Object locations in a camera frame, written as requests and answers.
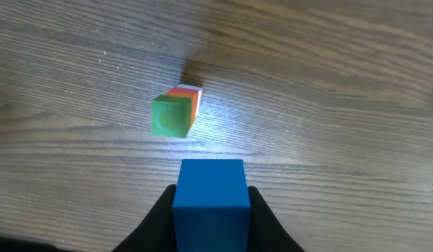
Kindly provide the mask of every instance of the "colored block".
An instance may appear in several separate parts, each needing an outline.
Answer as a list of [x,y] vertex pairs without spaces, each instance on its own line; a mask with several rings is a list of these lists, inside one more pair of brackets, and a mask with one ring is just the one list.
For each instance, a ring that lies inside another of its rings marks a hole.
[[178,86],[178,88],[187,88],[187,89],[199,91],[199,96],[197,97],[196,116],[199,115],[199,111],[201,108],[202,92],[204,91],[204,89],[202,87],[197,87],[197,86],[193,86],[193,85],[186,85],[186,84],[180,84]]
[[160,95],[152,101],[151,134],[163,137],[187,136],[192,99]]
[[250,201],[243,160],[182,160],[173,220],[178,252],[246,252]]
[[175,97],[186,97],[192,99],[192,116],[191,116],[191,125],[194,123],[194,119],[196,116],[196,108],[197,108],[197,97],[199,96],[199,91],[197,90],[189,90],[185,88],[174,87],[169,90],[166,95],[175,96]]

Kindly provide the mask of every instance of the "green cube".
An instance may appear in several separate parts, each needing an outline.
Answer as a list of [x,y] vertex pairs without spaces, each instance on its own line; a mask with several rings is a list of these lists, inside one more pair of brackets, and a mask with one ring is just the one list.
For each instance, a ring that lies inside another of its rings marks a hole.
[[152,101],[151,134],[185,138],[191,116],[191,98],[160,95]]

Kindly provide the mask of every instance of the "wooden table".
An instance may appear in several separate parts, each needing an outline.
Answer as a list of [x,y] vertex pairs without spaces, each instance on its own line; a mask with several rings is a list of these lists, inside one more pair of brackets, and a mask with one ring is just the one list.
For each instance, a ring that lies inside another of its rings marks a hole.
[[433,0],[0,1],[0,235],[110,251],[183,158],[244,159],[307,252],[433,252]]

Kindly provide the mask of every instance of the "blue cube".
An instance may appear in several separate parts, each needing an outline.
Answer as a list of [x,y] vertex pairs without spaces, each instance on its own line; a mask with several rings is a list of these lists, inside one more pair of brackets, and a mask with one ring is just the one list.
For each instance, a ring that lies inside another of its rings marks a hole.
[[243,160],[182,160],[173,219],[178,252],[246,252],[250,201]]

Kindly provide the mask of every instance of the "wood grain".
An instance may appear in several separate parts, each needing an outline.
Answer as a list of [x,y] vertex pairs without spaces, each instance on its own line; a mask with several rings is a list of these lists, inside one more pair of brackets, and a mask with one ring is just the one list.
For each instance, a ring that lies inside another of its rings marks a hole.
[[308,252],[433,251],[433,0],[0,1],[0,234],[109,251],[183,158],[243,158]]

